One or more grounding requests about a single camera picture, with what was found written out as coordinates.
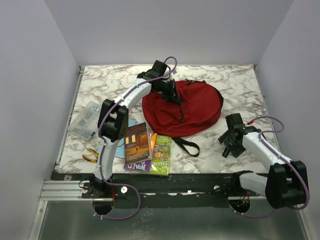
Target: book cover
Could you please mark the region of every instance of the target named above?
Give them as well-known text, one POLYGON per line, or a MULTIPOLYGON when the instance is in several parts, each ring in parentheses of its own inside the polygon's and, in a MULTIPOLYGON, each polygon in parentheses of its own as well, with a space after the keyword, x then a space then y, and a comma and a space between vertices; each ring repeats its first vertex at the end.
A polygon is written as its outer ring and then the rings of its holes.
POLYGON ((151 160, 150 140, 145 122, 128 128, 124 135, 124 164, 151 160))
MULTIPOLYGON (((129 119, 128 121, 128 126, 132 127, 134 125, 136 125, 137 121, 133 120, 133 119, 129 119)), ((125 138, 122 138, 119 141, 118 147, 115 150, 115 155, 116 158, 121 158, 124 159, 125 158, 125 138)))
POLYGON ((149 174, 169 175, 171 137, 157 135, 149 174))
MULTIPOLYGON (((154 152, 156 138, 157 138, 156 133, 149 133, 151 156, 152 156, 152 153, 154 152)), ((141 161, 141 162, 132 163, 132 164, 125 164, 123 168, 126 170, 149 172, 151 168, 151 162, 152 160, 147 160, 147 161, 141 161)))

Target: wall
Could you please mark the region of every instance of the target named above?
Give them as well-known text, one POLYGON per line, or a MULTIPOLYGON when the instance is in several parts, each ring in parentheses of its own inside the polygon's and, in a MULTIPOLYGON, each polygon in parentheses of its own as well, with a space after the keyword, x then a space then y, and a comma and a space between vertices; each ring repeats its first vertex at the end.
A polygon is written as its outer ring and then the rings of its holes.
POLYGON ((80 65, 256 64, 293 0, 45 0, 80 65))
POLYGON ((0 32, 0 238, 25 240, 79 68, 42 0, 2 0, 0 32))
POLYGON ((319 12, 318 0, 295 0, 257 66, 269 113, 286 126, 277 134, 280 147, 307 166, 315 226, 320 226, 319 12))

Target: marble table top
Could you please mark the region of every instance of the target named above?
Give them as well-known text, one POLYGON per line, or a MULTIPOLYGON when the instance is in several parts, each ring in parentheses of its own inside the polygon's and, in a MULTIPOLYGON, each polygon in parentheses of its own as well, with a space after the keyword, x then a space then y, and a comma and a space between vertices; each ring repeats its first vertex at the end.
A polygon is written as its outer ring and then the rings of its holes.
MULTIPOLYGON (((105 99, 116 98, 133 84, 139 73, 151 67, 151 65, 86 66, 71 120, 75 119, 89 101, 101 104, 105 99)), ((227 115, 240 113, 244 122, 267 115, 253 66, 178 66, 176 71, 173 76, 176 81, 205 80, 217 88, 224 97, 224 104, 221 117, 215 125, 185 138, 199 145, 198 157, 188 155, 172 142, 169 173, 232 173, 242 170, 267 172, 257 158, 248 151, 238 158, 231 155, 227 158, 222 157, 225 148, 218 142, 219 136, 228 129, 225 120, 227 115)), ((141 100, 129 112, 129 118, 135 119, 137 123, 146 121, 141 100)), ((268 119, 257 120, 254 126, 262 130, 272 127, 268 119)), ((277 146, 272 134, 266 137, 273 146, 277 146)), ((97 134, 86 141, 68 131, 58 172, 92 173, 96 164, 83 159, 82 154, 86 148, 97 149, 99 142, 97 134)), ((132 173, 124 169, 124 159, 121 158, 114 158, 113 172, 132 173)))

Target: clear plastic box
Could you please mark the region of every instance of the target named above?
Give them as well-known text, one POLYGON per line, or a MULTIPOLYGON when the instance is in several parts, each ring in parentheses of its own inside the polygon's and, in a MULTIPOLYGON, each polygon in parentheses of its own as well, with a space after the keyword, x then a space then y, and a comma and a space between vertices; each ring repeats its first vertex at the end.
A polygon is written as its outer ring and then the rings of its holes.
POLYGON ((71 122, 68 130, 85 140, 89 140, 98 131, 101 104, 90 101, 71 122))

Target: red bag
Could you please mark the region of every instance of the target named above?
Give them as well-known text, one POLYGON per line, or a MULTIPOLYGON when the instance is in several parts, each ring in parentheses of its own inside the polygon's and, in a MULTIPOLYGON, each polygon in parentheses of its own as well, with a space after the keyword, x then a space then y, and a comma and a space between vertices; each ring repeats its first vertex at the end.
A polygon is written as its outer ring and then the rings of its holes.
POLYGON ((176 81, 175 87, 181 105, 164 101, 159 94, 151 92, 142 98, 143 115, 155 133, 172 137, 186 152, 183 145, 200 151, 197 144, 181 137, 193 135, 215 124, 221 115, 224 98, 205 81, 176 81))

